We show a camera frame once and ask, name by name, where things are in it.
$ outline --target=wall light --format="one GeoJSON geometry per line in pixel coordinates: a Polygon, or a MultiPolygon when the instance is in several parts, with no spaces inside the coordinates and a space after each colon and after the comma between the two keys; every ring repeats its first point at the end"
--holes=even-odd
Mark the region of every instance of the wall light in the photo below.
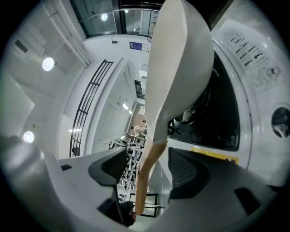
{"type": "Polygon", "coordinates": [[[42,68],[45,71],[50,71],[54,67],[54,60],[51,57],[47,57],[42,62],[42,68]]]}
{"type": "Polygon", "coordinates": [[[126,106],[125,103],[123,103],[123,107],[124,107],[126,110],[128,110],[128,106],[126,106]]]}
{"type": "Polygon", "coordinates": [[[108,19],[108,14],[102,14],[101,15],[101,20],[103,21],[103,22],[105,22],[106,20],[108,19]]]}
{"type": "Polygon", "coordinates": [[[72,129],[70,129],[70,130],[69,130],[69,133],[72,133],[72,131],[73,131],[73,132],[80,132],[80,131],[81,131],[81,129],[73,129],[73,130],[72,130],[72,129]]]}
{"type": "Polygon", "coordinates": [[[25,143],[32,143],[34,140],[34,134],[31,131],[27,131],[23,135],[23,140],[25,143]]]}

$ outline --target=black railing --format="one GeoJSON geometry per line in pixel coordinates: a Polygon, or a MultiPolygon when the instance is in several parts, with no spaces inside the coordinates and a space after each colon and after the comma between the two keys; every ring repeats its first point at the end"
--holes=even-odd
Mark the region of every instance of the black railing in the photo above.
{"type": "Polygon", "coordinates": [[[87,119],[87,114],[91,107],[93,98],[101,85],[101,82],[112,66],[113,62],[104,60],[92,76],[87,88],[82,96],[80,104],[77,109],[72,126],[71,142],[69,145],[69,157],[80,155],[80,146],[82,140],[82,132],[87,119]]]}

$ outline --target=yellow sticker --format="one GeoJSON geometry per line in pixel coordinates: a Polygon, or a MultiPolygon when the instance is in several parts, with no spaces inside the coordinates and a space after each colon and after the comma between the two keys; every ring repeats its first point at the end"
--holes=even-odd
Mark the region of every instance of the yellow sticker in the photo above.
{"type": "Polygon", "coordinates": [[[211,157],[215,157],[215,158],[218,158],[218,159],[221,159],[221,160],[227,160],[227,161],[233,162],[235,164],[239,164],[239,158],[238,157],[229,156],[229,155],[220,155],[220,154],[208,151],[208,150],[202,150],[202,149],[194,148],[194,147],[191,147],[191,151],[194,151],[194,152],[197,152],[197,153],[200,153],[200,154],[203,154],[203,155],[208,155],[208,156],[211,156],[211,157]]]}

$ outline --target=blue sign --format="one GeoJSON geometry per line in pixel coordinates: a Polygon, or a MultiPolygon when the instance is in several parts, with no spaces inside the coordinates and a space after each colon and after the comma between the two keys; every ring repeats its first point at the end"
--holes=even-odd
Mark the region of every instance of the blue sign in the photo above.
{"type": "Polygon", "coordinates": [[[129,45],[130,45],[130,49],[142,51],[142,44],[141,43],[129,42],[129,45]]]}

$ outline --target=glass railing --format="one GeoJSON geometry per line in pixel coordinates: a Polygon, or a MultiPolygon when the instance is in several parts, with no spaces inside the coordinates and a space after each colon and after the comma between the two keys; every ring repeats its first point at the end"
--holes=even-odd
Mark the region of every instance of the glass railing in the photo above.
{"type": "Polygon", "coordinates": [[[83,8],[74,4],[72,6],[87,38],[107,34],[133,34],[146,36],[151,42],[159,14],[158,10],[137,8],[85,14],[83,8]]]}

